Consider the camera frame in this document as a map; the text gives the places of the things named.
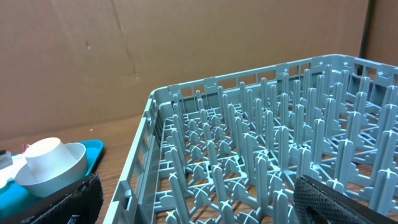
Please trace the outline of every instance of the gray plastic dish rack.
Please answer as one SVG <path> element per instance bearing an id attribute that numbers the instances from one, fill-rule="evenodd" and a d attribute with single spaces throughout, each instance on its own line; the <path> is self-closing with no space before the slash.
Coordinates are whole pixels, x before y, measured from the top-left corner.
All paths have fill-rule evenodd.
<path id="1" fill-rule="evenodd" d="M 154 90 L 104 222 L 157 223 L 168 211 L 162 223 L 298 223 L 292 202 L 302 174 L 398 213 L 397 74 L 324 55 Z M 238 202 L 249 209 L 234 211 Z M 216 216 L 197 220 L 203 207 Z"/>

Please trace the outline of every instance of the white cup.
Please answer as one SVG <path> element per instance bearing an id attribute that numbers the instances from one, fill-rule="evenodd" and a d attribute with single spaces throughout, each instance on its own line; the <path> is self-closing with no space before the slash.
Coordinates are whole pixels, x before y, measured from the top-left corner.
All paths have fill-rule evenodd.
<path id="1" fill-rule="evenodd" d="M 59 138 L 46 138 L 33 143 L 24 153 L 36 181 L 51 179 L 69 169 L 76 159 Z"/>

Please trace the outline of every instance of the blue tray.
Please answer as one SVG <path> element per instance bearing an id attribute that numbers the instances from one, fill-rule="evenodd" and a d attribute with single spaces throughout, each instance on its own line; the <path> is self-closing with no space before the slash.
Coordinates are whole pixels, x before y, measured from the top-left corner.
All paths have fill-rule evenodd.
<path id="1" fill-rule="evenodd" d="M 88 175 L 99 158 L 104 143 L 99 139 L 81 141 L 80 143 L 86 146 L 88 167 L 86 175 Z M 0 220 L 31 206 L 40 199 L 42 198 L 33 196 L 14 181 L 8 182 L 0 189 Z"/>

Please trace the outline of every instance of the brown table surface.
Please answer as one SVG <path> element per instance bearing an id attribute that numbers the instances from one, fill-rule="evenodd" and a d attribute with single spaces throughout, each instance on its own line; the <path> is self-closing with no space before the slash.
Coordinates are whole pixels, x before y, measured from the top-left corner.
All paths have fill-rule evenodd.
<path id="1" fill-rule="evenodd" d="M 87 124 L 61 131 L 22 136 L 19 138 L 0 141 L 0 150 L 6 149 L 11 151 L 13 154 L 21 153 L 23 144 L 32 144 L 40 139 L 49 137 L 58 137 L 63 141 L 63 143 L 87 139 L 101 139 L 104 142 L 104 154 L 95 172 L 99 174 L 104 192 L 104 204 L 97 220 L 97 223 L 102 223 L 113 196 L 120 173 L 123 169 L 123 165 L 126 161 L 126 157 L 130 150 L 130 146 L 132 140 L 134 139 L 140 119 L 141 116 L 135 116 L 118 121 Z M 360 173 L 364 175 L 369 175 L 371 172 L 371 167 L 369 166 L 357 166 L 357 168 L 359 169 Z M 167 179 L 162 179 L 160 188 L 162 190 L 167 190 L 170 188 Z M 359 190 L 362 189 L 361 186 L 354 184 L 349 184 L 348 188 L 356 192 L 359 192 Z M 254 186 L 249 186 L 248 191 L 252 197 L 256 197 L 256 188 Z M 211 198 L 213 201 L 217 201 L 216 195 L 211 195 Z M 193 207 L 193 198 L 187 199 L 187 205 L 189 208 Z M 251 208 L 249 208 L 247 205 L 239 202 L 236 202 L 233 205 L 233 208 L 235 214 L 238 214 L 239 211 L 250 212 L 251 210 Z M 157 215 L 157 223 L 164 223 L 165 215 L 165 212 L 159 213 Z M 212 209 L 204 207 L 199 209 L 199 211 L 194 214 L 193 220 L 205 221 L 210 217 L 217 216 L 218 212 L 214 212 Z M 390 213 L 390 217 L 398 220 L 397 215 Z M 270 218 L 266 217 L 261 223 L 272 223 L 272 221 Z"/>

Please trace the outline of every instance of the brown wall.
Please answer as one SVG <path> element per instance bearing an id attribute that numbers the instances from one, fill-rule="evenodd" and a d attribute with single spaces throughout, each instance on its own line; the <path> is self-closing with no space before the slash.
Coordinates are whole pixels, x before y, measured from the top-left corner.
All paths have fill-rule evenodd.
<path id="1" fill-rule="evenodd" d="M 398 65 L 398 1 L 375 1 L 365 58 Z"/>
<path id="2" fill-rule="evenodd" d="M 358 55 L 366 0 L 0 2 L 0 139 L 142 113 L 154 88 Z"/>

